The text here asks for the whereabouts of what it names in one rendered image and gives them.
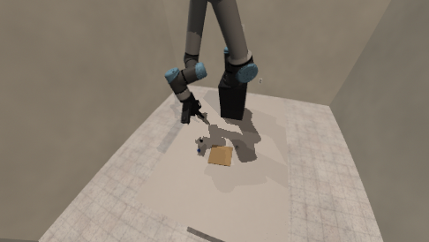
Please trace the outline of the brown flat mat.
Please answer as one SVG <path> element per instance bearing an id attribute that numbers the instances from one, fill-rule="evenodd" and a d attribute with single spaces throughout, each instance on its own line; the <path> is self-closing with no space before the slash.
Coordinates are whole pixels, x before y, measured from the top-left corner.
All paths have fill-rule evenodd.
<path id="1" fill-rule="evenodd" d="M 230 166 L 233 147 L 212 145 L 207 163 Z"/>

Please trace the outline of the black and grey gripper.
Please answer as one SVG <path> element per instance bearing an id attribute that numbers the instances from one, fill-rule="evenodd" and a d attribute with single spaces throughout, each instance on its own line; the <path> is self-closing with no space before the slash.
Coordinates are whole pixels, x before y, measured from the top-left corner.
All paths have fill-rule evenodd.
<path id="1" fill-rule="evenodd" d="M 179 100 L 180 101 L 180 100 Z M 201 119 L 203 122 L 206 123 L 206 125 L 210 125 L 210 123 L 207 121 L 207 113 L 201 113 L 199 110 L 201 108 L 201 105 L 199 103 L 199 100 L 196 100 L 193 93 L 191 92 L 191 95 L 186 100 L 180 101 L 183 102 L 191 102 L 192 103 L 192 110 L 191 110 L 191 116 L 197 115 L 199 119 Z M 196 108 L 196 109 L 195 109 Z"/>

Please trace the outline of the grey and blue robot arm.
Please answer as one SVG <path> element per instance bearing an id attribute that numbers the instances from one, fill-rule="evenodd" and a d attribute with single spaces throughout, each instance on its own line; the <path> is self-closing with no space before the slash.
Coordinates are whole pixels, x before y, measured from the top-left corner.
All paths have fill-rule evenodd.
<path id="1" fill-rule="evenodd" d="M 227 45 L 224 49 L 224 84 L 237 87 L 253 80 L 258 73 L 252 52 L 246 46 L 236 0 L 190 0 L 184 53 L 186 69 L 179 71 L 178 68 L 173 68 L 165 73 L 166 80 L 180 101 L 191 95 L 186 85 L 207 76 L 205 66 L 198 62 L 207 2 L 213 6 Z"/>

